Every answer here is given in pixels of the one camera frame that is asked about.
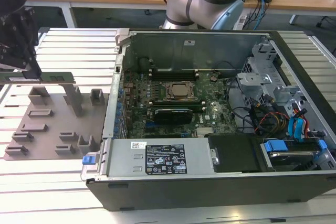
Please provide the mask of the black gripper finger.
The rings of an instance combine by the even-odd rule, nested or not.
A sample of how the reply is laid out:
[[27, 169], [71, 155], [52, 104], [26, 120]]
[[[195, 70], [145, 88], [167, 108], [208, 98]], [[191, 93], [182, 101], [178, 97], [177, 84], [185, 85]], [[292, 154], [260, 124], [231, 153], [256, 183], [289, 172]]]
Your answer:
[[18, 69], [26, 79], [38, 79], [41, 69], [36, 60], [38, 30], [32, 7], [1, 16], [1, 69]]

